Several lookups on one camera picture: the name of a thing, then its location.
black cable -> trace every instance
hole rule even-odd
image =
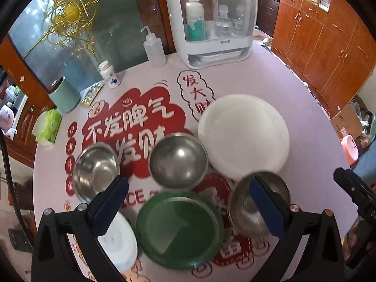
[[[6,149],[4,134],[1,129],[0,129],[0,147],[1,147],[1,152],[3,153],[5,178],[6,178],[6,181],[8,182],[8,189],[9,189],[9,193],[11,194],[13,209],[14,209],[14,212],[16,213],[18,223],[20,224],[21,230],[24,233],[27,242],[29,243],[31,247],[33,247],[34,246],[33,236],[31,235],[30,230],[26,227],[25,222],[23,221],[20,208],[18,207],[16,194],[14,193],[11,166],[9,164],[9,157],[8,157],[8,150]]]

metal bowl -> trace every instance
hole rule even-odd
[[[208,165],[205,147],[185,133],[165,136],[149,157],[150,174],[158,184],[170,190],[194,188],[204,178]]]
[[[240,180],[230,194],[227,212],[235,230],[249,238],[269,234],[268,227],[249,195],[249,180],[254,176],[262,178],[273,192],[279,193],[283,200],[290,204],[290,193],[287,185],[276,174],[258,172]]]
[[[74,165],[74,192],[82,201],[89,203],[110,185],[119,172],[118,157],[111,146],[103,142],[89,145]]]

green tissue package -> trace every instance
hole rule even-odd
[[[33,131],[39,144],[43,146],[53,145],[55,143],[56,135],[59,130],[61,115],[52,109],[43,112],[37,119]]]

table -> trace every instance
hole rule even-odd
[[[33,179],[37,225],[44,209],[68,211],[80,203],[71,184],[74,159],[95,141],[109,143],[120,157],[121,174],[132,175],[121,212],[134,222],[142,204],[160,190],[147,169],[154,143],[177,131],[197,136],[202,112],[211,102],[228,94],[257,96],[274,106],[284,118],[291,147],[279,175],[289,187],[291,203],[304,211],[333,210],[341,236],[356,220],[357,207],[333,181],[334,170],[349,165],[330,122],[304,85],[258,44],[253,44],[249,58],[241,62],[194,71],[177,54],[172,54],[164,67],[153,69],[146,62],[119,75],[124,76],[119,87],[104,86],[91,107],[78,106],[64,115],[55,145],[38,145]],[[225,215],[226,198],[233,185],[231,180],[209,171],[197,188],[211,190],[224,218],[226,243],[213,261],[192,271],[173,271],[139,254],[133,268],[123,273],[126,279],[248,282],[278,239],[273,236],[247,239],[236,234]],[[93,278],[74,238],[69,236],[69,239],[83,274]],[[293,274],[305,243],[302,241],[299,246],[285,278]]]

white plate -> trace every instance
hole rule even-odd
[[[129,222],[117,212],[107,232],[98,242],[118,271],[132,267],[137,258],[136,236]]]
[[[228,95],[213,102],[200,119],[198,134],[212,166],[233,180],[257,171],[278,173],[290,151],[282,116],[250,95]]]

